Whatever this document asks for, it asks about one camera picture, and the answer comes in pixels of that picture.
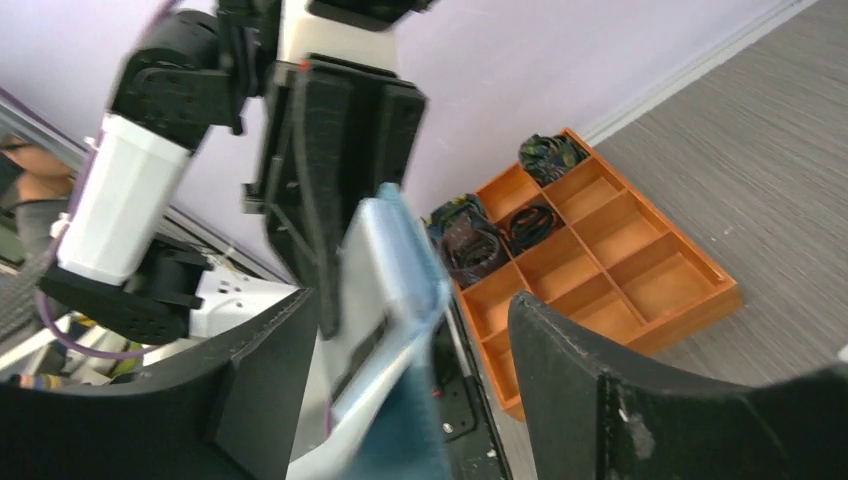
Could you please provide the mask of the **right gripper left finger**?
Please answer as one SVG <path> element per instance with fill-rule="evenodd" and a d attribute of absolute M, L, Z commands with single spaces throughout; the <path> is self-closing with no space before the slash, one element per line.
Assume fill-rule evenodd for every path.
<path fill-rule="evenodd" d="M 5 479 L 283 479 L 316 340 L 299 290 L 128 382 L 1 389 Z"/>

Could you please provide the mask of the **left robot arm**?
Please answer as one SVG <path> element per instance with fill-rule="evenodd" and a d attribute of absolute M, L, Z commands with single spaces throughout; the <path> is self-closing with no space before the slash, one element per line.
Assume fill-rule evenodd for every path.
<path fill-rule="evenodd" d="M 359 202 L 404 176 L 426 96 L 397 73 L 395 25 L 425 1 L 166 2 L 124 59 L 70 222 L 39 286 L 147 345 L 190 333 L 203 259 L 157 229 L 208 131 L 267 124 L 248 210 L 317 294 L 323 339 L 342 329 L 338 250 Z"/>

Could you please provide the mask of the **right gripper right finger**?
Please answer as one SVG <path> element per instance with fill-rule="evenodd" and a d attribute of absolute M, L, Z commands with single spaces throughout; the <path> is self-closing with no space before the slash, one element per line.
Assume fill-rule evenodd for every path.
<path fill-rule="evenodd" d="M 847 366 L 764 386 L 677 369 L 532 294 L 508 334 L 541 479 L 843 479 Z"/>

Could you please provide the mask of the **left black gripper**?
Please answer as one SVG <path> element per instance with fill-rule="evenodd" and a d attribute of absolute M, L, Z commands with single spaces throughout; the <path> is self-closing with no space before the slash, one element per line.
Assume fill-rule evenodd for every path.
<path fill-rule="evenodd" d="M 277 256 L 312 290 L 319 334 L 340 332 L 337 249 L 345 219 L 406 171 L 428 99 L 390 70 L 310 54 L 278 61 L 263 90 L 266 126 L 242 205 L 266 213 Z"/>

